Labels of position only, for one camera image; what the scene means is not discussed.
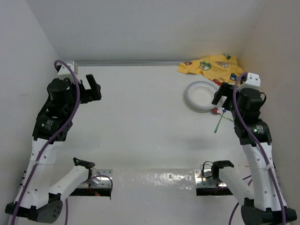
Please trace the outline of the yellow car print placemat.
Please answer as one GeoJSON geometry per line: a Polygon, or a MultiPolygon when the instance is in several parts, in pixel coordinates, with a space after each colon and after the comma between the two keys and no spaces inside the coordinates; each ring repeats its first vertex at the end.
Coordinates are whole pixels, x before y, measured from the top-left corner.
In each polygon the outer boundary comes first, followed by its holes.
{"type": "Polygon", "coordinates": [[[223,82],[234,84],[244,73],[239,66],[238,58],[228,54],[185,61],[179,64],[177,71],[182,74],[203,75],[219,86],[223,82]]]}

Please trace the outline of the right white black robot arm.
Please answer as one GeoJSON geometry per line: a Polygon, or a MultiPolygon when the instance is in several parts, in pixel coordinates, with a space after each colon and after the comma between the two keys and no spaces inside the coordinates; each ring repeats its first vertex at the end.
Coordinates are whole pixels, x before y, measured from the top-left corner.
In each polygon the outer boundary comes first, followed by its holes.
{"type": "Polygon", "coordinates": [[[246,225],[285,225],[297,220],[296,210],[289,208],[279,189],[272,160],[272,138],[268,125],[260,116],[266,98],[261,97],[259,85],[235,87],[221,84],[212,103],[226,97],[223,107],[231,111],[234,131],[247,157],[253,186],[238,175],[229,160],[212,163],[213,180],[226,184],[240,206],[246,225]]]}

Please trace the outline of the white round plate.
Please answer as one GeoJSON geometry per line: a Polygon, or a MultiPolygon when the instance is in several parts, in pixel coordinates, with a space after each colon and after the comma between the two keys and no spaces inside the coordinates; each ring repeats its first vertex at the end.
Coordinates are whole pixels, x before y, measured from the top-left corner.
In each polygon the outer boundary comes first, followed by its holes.
{"type": "Polygon", "coordinates": [[[196,81],[185,89],[186,100],[195,108],[200,110],[211,110],[217,105],[212,104],[214,94],[218,88],[206,81],[196,81]]]}

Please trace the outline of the iridescent metal spoon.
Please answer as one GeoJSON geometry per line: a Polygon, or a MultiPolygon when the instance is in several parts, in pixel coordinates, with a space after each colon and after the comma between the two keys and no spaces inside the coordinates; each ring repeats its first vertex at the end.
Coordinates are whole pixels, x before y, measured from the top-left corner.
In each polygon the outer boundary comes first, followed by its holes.
{"type": "Polygon", "coordinates": [[[229,117],[227,117],[227,116],[221,114],[220,111],[219,111],[219,109],[216,108],[216,107],[213,108],[213,109],[211,110],[211,112],[212,112],[213,114],[215,114],[215,115],[219,115],[219,116],[221,116],[221,117],[223,117],[223,118],[226,118],[226,119],[228,119],[228,120],[231,121],[231,122],[234,122],[234,120],[232,120],[232,119],[230,119],[229,117]]]}

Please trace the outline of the green iridescent fork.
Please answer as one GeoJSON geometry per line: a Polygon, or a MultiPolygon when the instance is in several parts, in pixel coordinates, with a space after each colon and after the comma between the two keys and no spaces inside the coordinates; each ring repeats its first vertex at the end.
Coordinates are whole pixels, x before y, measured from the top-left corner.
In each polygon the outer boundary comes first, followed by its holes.
{"type": "MultiPolygon", "coordinates": [[[[225,112],[227,112],[227,110],[226,110],[225,108],[222,108],[221,114],[224,115],[225,112]]],[[[217,125],[216,125],[216,127],[215,127],[215,129],[214,129],[214,133],[215,133],[215,134],[216,134],[217,131],[218,131],[218,128],[219,128],[219,126],[220,126],[220,123],[221,123],[222,119],[223,119],[223,117],[220,116],[220,118],[219,118],[219,120],[218,120],[218,123],[217,123],[217,125]]]]}

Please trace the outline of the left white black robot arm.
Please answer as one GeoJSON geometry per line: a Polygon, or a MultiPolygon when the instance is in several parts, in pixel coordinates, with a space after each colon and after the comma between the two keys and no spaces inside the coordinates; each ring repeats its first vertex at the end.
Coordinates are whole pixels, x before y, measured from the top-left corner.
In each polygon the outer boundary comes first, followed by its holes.
{"type": "Polygon", "coordinates": [[[16,199],[6,205],[5,213],[39,223],[54,223],[64,201],[92,175],[95,163],[74,158],[74,166],[56,184],[51,185],[54,164],[72,127],[79,104],[101,99],[101,87],[93,75],[86,75],[90,89],[72,83],[68,78],[55,78],[47,86],[48,99],[38,113],[32,134],[32,150],[28,168],[16,199]]]}

